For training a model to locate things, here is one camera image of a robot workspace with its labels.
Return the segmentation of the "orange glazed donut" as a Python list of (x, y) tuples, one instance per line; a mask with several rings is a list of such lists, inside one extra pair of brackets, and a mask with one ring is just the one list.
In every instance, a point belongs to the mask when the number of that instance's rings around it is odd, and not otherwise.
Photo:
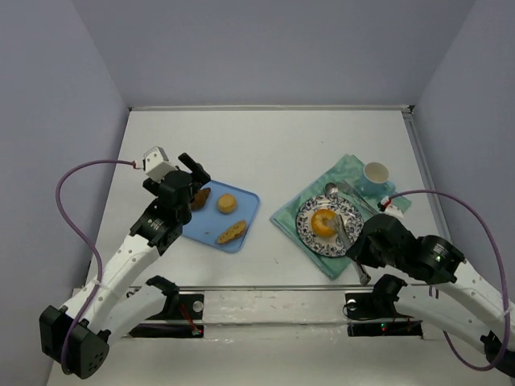
[(311, 228), (313, 232), (322, 238), (330, 238), (334, 236), (336, 231), (332, 225), (332, 222), (335, 217), (335, 212), (327, 208), (315, 211), (311, 217)]

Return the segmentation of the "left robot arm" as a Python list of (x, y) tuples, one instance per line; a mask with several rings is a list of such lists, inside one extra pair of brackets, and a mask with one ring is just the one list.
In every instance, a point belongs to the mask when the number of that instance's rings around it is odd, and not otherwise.
[(131, 166), (143, 170), (144, 188), (154, 199), (135, 221), (108, 262), (95, 244), (87, 244), (97, 261), (97, 275), (61, 307), (48, 306), (39, 317), (41, 347), (66, 375), (85, 380), (104, 363), (110, 348), (139, 323), (179, 301), (179, 288), (161, 276), (148, 279), (130, 298), (126, 292), (182, 235), (192, 219), (195, 194), (210, 175), (188, 154), (173, 166), (158, 146)]

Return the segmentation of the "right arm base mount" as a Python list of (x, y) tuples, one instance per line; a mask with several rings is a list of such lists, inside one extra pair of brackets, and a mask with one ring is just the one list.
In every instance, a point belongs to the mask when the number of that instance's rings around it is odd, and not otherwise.
[(392, 299), (372, 292), (346, 293), (342, 313), (352, 338), (423, 337), (421, 320), (398, 313)]

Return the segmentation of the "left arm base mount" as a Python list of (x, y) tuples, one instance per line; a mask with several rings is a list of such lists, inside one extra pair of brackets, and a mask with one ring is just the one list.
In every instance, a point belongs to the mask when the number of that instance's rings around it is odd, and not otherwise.
[(154, 276), (146, 281), (165, 297), (159, 312), (132, 329), (131, 338), (202, 339), (204, 337), (204, 295), (182, 294), (179, 287), (164, 277)]

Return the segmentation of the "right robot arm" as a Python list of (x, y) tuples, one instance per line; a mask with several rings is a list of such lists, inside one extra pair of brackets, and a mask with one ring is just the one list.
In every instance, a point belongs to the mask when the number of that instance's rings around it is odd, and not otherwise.
[(365, 221), (351, 239), (346, 255), (353, 262), (375, 269), (391, 266), (453, 302), (385, 274), (369, 292), (347, 302), (348, 318), (419, 318), (475, 348), (488, 368), (514, 376), (514, 304), (454, 245), (439, 236), (416, 237), (384, 214)]

